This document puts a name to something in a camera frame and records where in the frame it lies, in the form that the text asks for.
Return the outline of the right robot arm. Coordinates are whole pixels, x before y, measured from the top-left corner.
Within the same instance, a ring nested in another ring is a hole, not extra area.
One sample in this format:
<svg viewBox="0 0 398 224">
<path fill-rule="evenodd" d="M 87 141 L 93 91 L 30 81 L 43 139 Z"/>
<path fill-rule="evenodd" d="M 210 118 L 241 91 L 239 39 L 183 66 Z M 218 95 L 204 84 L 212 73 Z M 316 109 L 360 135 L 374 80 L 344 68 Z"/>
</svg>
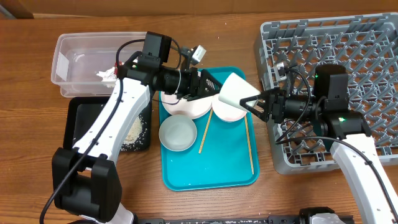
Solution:
<svg viewBox="0 0 398 224">
<path fill-rule="evenodd" d="M 263 121 L 308 121 L 343 172 L 365 223 L 397 223 L 397 193 L 379 160 L 371 129 L 362 113 L 349 108 L 344 66 L 315 68 L 313 92 L 289 95 L 275 88 L 240 96 L 238 103 Z"/>
</svg>

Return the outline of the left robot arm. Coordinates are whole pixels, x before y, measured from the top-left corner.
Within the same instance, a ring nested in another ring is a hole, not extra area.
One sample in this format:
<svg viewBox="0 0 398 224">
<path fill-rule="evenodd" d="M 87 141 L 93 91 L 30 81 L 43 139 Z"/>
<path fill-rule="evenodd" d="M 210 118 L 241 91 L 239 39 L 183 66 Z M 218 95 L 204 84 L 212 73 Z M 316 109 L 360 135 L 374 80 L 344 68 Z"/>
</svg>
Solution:
<svg viewBox="0 0 398 224">
<path fill-rule="evenodd" d="M 43 223 L 51 204 L 81 216 L 80 223 L 136 223 L 121 203 L 122 186 L 116 162 L 122 144 L 156 91 L 188 101 L 213 96 L 222 84 L 208 70 L 164 66 L 176 40 L 147 32 L 143 49 L 124 63 L 116 61 L 116 84 L 89 130 L 71 148 L 58 148 L 52 158 L 53 193 L 44 205 Z"/>
</svg>

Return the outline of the grey bowl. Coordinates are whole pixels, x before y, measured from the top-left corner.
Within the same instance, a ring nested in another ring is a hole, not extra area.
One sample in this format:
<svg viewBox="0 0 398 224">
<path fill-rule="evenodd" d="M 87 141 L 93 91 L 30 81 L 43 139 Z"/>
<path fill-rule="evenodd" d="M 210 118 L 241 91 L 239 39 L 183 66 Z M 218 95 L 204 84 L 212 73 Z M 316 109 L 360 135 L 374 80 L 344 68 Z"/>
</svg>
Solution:
<svg viewBox="0 0 398 224">
<path fill-rule="evenodd" d="M 161 144 L 170 151 L 184 151 L 196 141 L 197 127 L 188 116 L 172 115 L 160 125 L 159 139 Z"/>
</svg>

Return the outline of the white napkin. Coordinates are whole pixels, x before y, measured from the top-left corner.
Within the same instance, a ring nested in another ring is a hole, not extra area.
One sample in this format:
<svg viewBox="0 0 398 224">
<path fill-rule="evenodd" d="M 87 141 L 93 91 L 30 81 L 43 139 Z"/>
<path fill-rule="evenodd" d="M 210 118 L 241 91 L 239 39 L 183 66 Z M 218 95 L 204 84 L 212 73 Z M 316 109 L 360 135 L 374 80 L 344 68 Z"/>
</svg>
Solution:
<svg viewBox="0 0 398 224">
<path fill-rule="evenodd" d="M 101 81 L 107 88 L 114 88 L 118 79 L 116 76 L 116 67 L 111 67 L 104 72 L 99 71 L 96 76 L 101 78 Z"/>
</svg>

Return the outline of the white cup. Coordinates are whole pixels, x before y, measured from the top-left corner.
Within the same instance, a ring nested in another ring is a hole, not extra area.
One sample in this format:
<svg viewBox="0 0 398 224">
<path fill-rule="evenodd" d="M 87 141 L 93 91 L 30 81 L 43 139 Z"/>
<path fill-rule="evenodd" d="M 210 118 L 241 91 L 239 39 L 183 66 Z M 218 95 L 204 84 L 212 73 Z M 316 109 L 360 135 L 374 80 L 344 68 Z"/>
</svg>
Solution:
<svg viewBox="0 0 398 224">
<path fill-rule="evenodd" d="M 240 100 L 260 94 L 261 92 L 246 80 L 236 73 L 231 73 L 223 83 L 218 98 L 223 103 L 248 112 L 247 109 L 240 105 Z"/>
</svg>

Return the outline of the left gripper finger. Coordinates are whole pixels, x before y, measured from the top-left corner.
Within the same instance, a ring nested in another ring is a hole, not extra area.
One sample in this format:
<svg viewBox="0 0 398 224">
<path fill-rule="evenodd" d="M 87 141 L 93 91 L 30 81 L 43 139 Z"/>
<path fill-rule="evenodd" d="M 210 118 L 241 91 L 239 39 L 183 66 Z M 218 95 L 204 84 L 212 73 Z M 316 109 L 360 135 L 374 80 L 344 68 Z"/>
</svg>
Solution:
<svg viewBox="0 0 398 224">
<path fill-rule="evenodd" d="M 202 98 L 206 98 L 209 96 L 214 96 L 218 94 L 220 91 L 219 90 L 213 90 L 213 91 L 204 91 L 203 93 L 197 93 L 196 95 L 185 95 L 183 99 L 186 99 L 187 101 L 193 101 L 193 100 L 199 100 Z"/>
<path fill-rule="evenodd" d="M 208 70 L 203 69 L 200 75 L 201 95 L 215 95 L 221 91 L 223 85 Z"/>
</svg>

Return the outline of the white rice pile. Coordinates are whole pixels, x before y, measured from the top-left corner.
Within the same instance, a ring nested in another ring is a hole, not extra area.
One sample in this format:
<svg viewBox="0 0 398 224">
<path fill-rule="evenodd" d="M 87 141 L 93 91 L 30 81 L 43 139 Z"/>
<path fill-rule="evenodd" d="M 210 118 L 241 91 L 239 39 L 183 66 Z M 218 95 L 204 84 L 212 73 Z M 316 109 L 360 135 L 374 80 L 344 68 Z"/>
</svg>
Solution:
<svg viewBox="0 0 398 224">
<path fill-rule="evenodd" d="M 139 115 L 131 126 L 123 142 L 123 151 L 138 151 L 144 147 L 144 136 L 147 132 L 147 122 Z"/>
</svg>

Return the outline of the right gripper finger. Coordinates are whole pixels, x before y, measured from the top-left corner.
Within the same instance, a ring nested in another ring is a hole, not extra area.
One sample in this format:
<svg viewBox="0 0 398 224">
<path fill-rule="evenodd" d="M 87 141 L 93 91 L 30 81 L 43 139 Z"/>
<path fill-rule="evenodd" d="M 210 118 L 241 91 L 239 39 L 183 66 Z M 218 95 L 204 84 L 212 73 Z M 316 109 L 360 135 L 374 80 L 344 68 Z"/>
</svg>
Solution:
<svg viewBox="0 0 398 224">
<path fill-rule="evenodd" d="M 270 93 L 271 90 L 266 90 L 261 92 L 259 95 L 242 98 L 240 99 L 239 104 L 246 110 L 248 110 L 249 107 L 253 107 L 259 111 L 267 110 L 270 116 L 271 114 L 271 112 L 269 111 L 271 105 L 269 99 Z"/>
<path fill-rule="evenodd" d="M 269 121 L 269 112 L 267 110 L 259 111 L 253 107 L 249 107 L 248 111 L 266 123 Z"/>
</svg>

